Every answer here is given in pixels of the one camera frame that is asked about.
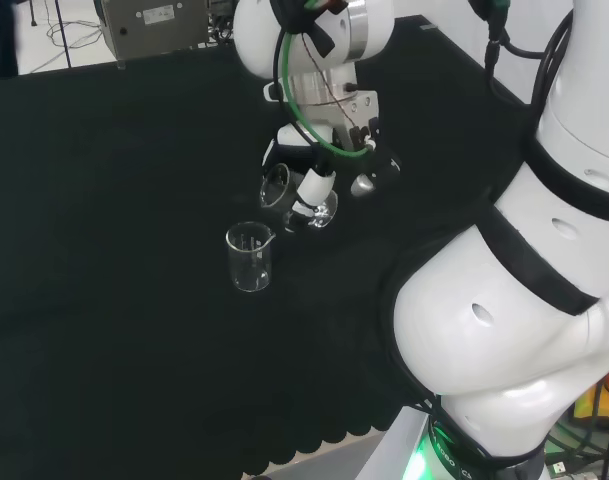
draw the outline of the black tablecloth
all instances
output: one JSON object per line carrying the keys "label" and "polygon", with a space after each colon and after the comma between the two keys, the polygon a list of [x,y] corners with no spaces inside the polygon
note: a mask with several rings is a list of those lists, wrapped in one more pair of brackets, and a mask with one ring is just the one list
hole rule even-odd
{"label": "black tablecloth", "polygon": [[520,163],[521,118],[425,23],[358,65],[402,180],[362,201],[340,182],[327,229],[279,232],[258,294],[224,235],[265,220],[280,118],[233,49],[0,82],[0,479],[238,479],[390,425],[382,273]]}

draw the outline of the green light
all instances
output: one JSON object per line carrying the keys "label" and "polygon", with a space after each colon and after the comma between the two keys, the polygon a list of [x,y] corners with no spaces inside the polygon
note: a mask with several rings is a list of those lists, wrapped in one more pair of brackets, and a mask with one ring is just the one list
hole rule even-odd
{"label": "green light", "polygon": [[402,480],[430,480],[433,478],[431,472],[426,468],[426,459],[424,458],[426,440],[427,437],[424,437],[417,450],[411,455]]}
{"label": "green light", "polygon": [[437,428],[437,427],[433,427],[433,429],[434,429],[434,430],[435,430],[437,433],[439,433],[440,435],[442,435],[442,437],[444,437],[444,439],[445,439],[445,440],[447,440],[449,443],[454,443],[454,442],[453,442],[453,440],[451,440],[451,439],[449,438],[449,436],[448,436],[448,435],[446,435],[446,434],[444,433],[444,430],[442,430],[441,428]]}
{"label": "green light", "polygon": [[411,455],[411,459],[406,466],[403,480],[420,480],[426,471],[426,460],[424,454],[420,451]]}

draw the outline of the empty glass beaker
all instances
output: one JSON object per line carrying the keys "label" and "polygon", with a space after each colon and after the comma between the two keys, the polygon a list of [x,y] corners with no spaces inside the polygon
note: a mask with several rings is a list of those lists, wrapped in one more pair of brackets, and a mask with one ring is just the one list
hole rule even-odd
{"label": "empty glass beaker", "polygon": [[271,281],[271,241],[275,234],[266,225],[242,222],[226,234],[233,284],[245,292],[257,292]]}

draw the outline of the metal device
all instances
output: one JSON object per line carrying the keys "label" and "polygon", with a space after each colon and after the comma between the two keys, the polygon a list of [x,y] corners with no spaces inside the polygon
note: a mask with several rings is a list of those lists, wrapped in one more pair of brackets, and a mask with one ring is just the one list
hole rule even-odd
{"label": "metal device", "polygon": [[118,61],[198,48],[208,41],[204,0],[95,0],[106,45]]}

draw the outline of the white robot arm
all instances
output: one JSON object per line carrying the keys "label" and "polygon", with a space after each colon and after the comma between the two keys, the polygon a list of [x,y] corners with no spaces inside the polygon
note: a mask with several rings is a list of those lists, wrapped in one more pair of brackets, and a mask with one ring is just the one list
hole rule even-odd
{"label": "white robot arm", "polygon": [[[263,77],[280,30],[273,3],[242,0],[235,21],[240,57]],[[442,419],[433,419],[426,453],[436,480],[546,477],[547,433],[609,372],[609,0],[575,0],[567,26],[571,20],[567,40],[561,31],[548,49],[555,58],[542,62],[538,78],[550,93],[532,106],[525,164],[483,218],[396,295],[391,347],[409,377],[435,394],[455,437],[442,436]],[[336,49],[315,59],[347,69],[333,84],[345,92],[354,82],[350,62],[388,41],[392,4],[352,0],[318,22]],[[298,40],[291,72],[305,79],[316,70]],[[341,129],[343,120],[316,116],[314,102],[307,107],[323,86],[297,78],[305,113]]]}

